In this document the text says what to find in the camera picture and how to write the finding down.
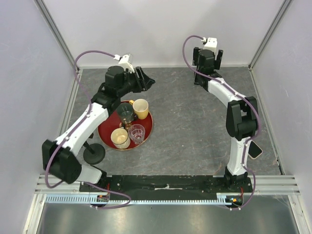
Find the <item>yellow mug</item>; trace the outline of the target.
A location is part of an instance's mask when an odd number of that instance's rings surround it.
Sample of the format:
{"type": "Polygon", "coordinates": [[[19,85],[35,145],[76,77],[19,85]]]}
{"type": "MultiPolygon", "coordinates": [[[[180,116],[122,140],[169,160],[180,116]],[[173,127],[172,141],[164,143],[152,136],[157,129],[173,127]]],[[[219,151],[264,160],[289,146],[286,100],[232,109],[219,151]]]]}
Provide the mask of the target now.
{"type": "Polygon", "coordinates": [[[141,120],[145,119],[149,113],[149,103],[145,99],[130,100],[133,110],[141,120]]]}

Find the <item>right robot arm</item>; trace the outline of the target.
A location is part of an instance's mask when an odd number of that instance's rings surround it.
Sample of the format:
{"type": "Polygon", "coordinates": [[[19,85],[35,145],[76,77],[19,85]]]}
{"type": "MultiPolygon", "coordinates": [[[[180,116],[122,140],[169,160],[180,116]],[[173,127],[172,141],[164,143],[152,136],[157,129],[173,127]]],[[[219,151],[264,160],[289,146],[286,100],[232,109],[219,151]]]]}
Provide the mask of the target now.
{"type": "Polygon", "coordinates": [[[231,137],[230,159],[225,168],[223,186],[229,192],[247,185],[247,157],[251,138],[258,130],[258,108],[255,97],[246,97],[232,89],[216,72],[220,68],[223,51],[218,55],[208,49],[193,49],[196,67],[194,84],[217,97],[226,107],[226,130],[231,137]]]}

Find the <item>clear drinking glass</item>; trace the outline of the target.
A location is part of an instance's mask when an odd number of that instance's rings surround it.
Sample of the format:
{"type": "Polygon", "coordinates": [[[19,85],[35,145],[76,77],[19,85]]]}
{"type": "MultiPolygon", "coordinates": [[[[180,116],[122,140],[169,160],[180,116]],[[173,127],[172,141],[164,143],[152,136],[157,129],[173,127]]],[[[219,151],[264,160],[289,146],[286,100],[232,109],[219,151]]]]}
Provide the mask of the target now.
{"type": "Polygon", "coordinates": [[[145,138],[145,128],[140,124],[133,124],[128,129],[128,134],[130,136],[130,139],[134,142],[134,144],[140,145],[145,138]]]}

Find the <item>cream cup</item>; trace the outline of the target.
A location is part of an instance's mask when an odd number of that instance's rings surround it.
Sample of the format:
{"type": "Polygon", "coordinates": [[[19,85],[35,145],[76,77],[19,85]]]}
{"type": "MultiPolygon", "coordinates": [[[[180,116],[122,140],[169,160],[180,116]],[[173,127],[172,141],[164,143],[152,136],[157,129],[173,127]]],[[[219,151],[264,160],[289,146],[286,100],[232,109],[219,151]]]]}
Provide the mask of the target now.
{"type": "Polygon", "coordinates": [[[127,149],[130,146],[130,137],[128,131],[123,128],[117,128],[111,133],[111,141],[119,150],[127,149]]]}

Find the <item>dark green glass cup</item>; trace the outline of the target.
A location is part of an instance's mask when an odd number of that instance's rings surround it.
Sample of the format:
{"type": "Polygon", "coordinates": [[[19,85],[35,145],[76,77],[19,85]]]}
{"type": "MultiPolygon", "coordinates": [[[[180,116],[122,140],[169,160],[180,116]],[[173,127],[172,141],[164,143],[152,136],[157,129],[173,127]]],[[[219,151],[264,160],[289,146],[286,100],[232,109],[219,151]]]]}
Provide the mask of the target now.
{"type": "Polygon", "coordinates": [[[129,124],[132,121],[137,120],[137,115],[134,112],[133,106],[128,102],[121,103],[117,107],[116,112],[120,121],[124,124],[129,124]]]}

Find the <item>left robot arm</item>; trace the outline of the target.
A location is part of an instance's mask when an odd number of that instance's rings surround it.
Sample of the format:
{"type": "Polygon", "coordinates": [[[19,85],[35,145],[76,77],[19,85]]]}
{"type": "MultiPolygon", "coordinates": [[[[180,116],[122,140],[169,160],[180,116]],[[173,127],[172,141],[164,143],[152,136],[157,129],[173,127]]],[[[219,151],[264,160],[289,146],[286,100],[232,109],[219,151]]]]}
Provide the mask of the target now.
{"type": "Polygon", "coordinates": [[[53,175],[67,184],[76,181],[88,182],[97,192],[105,190],[107,180],[104,171],[89,165],[82,165],[77,154],[94,130],[116,110],[121,98],[130,93],[145,92],[155,80],[148,77],[141,67],[133,73],[121,66],[111,66],[105,74],[105,81],[85,112],[76,122],[55,140],[42,144],[42,160],[45,177],[53,175]]]}

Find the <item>red round tray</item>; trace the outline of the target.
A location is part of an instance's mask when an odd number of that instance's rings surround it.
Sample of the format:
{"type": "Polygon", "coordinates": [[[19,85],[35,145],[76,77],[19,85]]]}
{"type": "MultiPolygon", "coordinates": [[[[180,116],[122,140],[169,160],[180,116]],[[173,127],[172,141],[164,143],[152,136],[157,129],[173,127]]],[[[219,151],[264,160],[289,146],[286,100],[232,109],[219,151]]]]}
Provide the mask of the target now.
{"type": "MultiPolygon", "coordinates": [[[[111,141],[111,133],[113,132],[113,130],[120,128],[119,124],[121,123],[118,114],[116,112],[116,110],[113,112],[113,114],[103,123],[100,124],[100,126],[98,127],[98,134],[100,139],[109,147],[119,150],[117,149],[114,144],[111,141]]],[[[149,111],[148,116],[141,120],[139,118],[137,118],[137,120],[133,121],[133,124],[140,124],[145,128],[145,138],[144,141],[146,141],[146,139],[149,137],[152,128],[153,128],[153,118],[152,115],[149,111]]],[[[124,150],[129,150],[132,148],[137,147],[138,145],[134,144],[134,142],[130,139],[130,146],[127,149],[124,150]]]]}

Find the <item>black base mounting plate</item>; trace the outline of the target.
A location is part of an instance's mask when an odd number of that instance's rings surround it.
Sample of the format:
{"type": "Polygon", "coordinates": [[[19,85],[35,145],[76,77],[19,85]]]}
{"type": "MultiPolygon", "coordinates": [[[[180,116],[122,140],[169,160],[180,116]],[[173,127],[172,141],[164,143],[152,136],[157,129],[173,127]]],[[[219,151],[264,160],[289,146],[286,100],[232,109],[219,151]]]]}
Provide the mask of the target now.
{"type": "Polygon", "coordinates": [[[215,200],[217,193],[250,193],[249,177],[230,184],[213,175],[112,175],[97,186],[126,194],[133,201],[215,200]]]}

